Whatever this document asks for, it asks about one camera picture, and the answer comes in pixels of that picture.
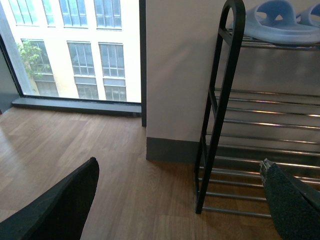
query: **blue plastic item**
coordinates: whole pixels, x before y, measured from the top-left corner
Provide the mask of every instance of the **blue plastic item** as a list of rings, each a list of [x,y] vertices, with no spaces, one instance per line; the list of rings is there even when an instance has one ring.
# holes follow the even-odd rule
[[[320,17],[320,3],[302,11],[296,16],[299,24],[320,28],[320,21],[312,19],[312,15]]]
[[[320,42],[320,28],[298,24],[294,7],[286,0],[266,1],[248,10],[244,34],[275,44]]]

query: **tree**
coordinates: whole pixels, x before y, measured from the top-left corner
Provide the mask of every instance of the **tree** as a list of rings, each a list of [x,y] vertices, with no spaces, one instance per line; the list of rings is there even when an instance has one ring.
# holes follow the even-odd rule
[[[42,50],[34,45],[31,40],[23,41],[22,44],[17,43],[17,47],[28,78],[39,79],[44,71],[41,62]]]

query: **building window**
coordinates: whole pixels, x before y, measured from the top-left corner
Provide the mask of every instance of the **building window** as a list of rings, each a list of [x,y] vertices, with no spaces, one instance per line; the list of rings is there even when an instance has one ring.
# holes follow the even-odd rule
[[[74,75],[95,76],[90,43],[68,42]]]
[[[100,43],[99,46],[103,76],[125,78],[124,47],[106,43]]]
[[[64,26],[86,27],[87,15],[84,0],[60,0]]]
[[[30,46],[40,49],[39,57],[30,64],[33,71],[33,80],[38,88],[40,96],[59,97],[54,75],[50,66],[47,50],[43,41],[24,39],[22,43],[29,42]]]
[[[106,100],[126,102],[124,48],[108,43],[100,43],[99,47]]]
[[[57,86],[53,75],[42,74],[34,79],[40,96],[59,97]]]
[[[35,46],[35,47],[41,49],[41,53],[40,53],[40,56],[37,60],[37,64],[34,66],[34,68],[36,69],[35,70],[36,73],[51,74],[52,75],[52,69],[50,66],[45,43],[43,41],[34,41],[34,40],[31,40],[30,43],[32,46]]]
[[[99,99],[96,78],[75,76],[74,81],[80,99]]]
[[[48,26],[54,26],[55,25],[55,19],[54,15],[51,9],[51,3],[50,0],[42,0],[43,8],[46,16],[46,21],[48,23]]]
[[[106,100],[127,101],[126,81],[124,79],[103,79]]]
[[[74,82],[80,99],[99,99],[90,43],[68,42]]]
[[[38,19],[32,0],[9,0],[18,25],[37,25]]]
[[[120,0],[94,0],[98,28],[121,29]]]

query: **white building facade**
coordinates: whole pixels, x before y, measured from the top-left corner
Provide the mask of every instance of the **white building facade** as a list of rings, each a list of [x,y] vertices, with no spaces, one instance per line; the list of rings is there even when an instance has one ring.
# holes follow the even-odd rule
[[[24,94],[141,102],[138,0],[0,2],[16,43],[41,49]]]

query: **laminate flooring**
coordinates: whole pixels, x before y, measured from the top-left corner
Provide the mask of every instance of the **laminate flooring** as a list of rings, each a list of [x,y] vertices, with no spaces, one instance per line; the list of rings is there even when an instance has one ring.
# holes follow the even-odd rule
[[[14,107],[0,115],[0,221],[90,157],[100,175],[82,240],[280,239],[271,219],[195,214],[193,165],[146,160],[140,118]]]

